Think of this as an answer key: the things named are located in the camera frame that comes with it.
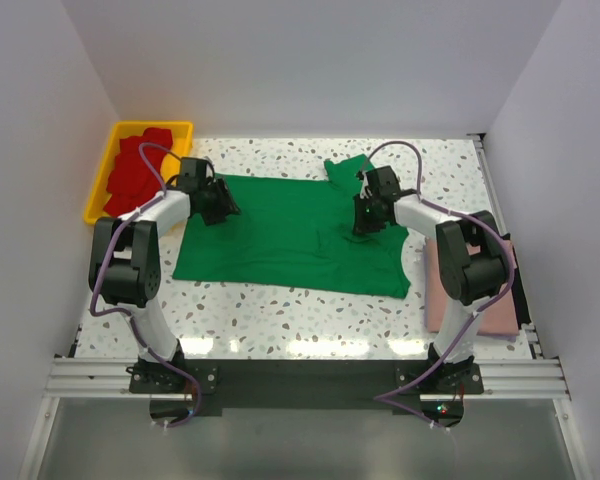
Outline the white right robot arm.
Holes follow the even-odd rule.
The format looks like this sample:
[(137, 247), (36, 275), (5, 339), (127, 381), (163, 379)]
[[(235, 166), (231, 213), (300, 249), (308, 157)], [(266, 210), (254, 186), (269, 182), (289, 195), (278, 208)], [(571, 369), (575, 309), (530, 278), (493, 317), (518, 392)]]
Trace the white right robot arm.
[(429, 347), (430, 364), (394, 392), (424, 382), (436, 392), (449, 392), (460, 382), (461, 371), (471, 368), (483, 314), (512, 288), (511, 252), (488, 211), (454, 211), (422, 198), (415, 189), (403, 190), (389, 166), (361, 171), (357, 178), (361, 190), (353, 197), (353, 233), (376, 233), (391, 225), (434, 241), (447, 298), (442, 325)]

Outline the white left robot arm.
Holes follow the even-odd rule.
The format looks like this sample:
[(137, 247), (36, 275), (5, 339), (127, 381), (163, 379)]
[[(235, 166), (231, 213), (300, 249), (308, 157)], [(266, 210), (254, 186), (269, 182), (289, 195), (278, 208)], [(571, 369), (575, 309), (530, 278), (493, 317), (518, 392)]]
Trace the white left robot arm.
[(183, 158), (180, 171), (147, 202), (120, 217), (96, 221), (89, 265), (93, 317), (120, 314), (138, 346), (138, 358), (156, 363), (153, 382), (165, 392), (180, 390), (187, 368), (176, 361), (179, 340), (168, 327), (157, 295), (162, 283), (159, 240), (195, 215), (207, 226), (238, 215), (225, 179), (207, 159)]

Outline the green t shirt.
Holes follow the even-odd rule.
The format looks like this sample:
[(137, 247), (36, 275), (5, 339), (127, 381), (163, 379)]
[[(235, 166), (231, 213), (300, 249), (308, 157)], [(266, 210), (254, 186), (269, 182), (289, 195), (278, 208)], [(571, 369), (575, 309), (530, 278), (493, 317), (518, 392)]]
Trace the green t shirt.
[(327, 160), (321, 181), (226, 176), (240, 214), (213, 226), (192, 217), (174, 279), (405, 298), (411, 285), (401, 262), (407, 230), (353, 232), (353, 198), (361, 189), (356, 173), (365, 160)]

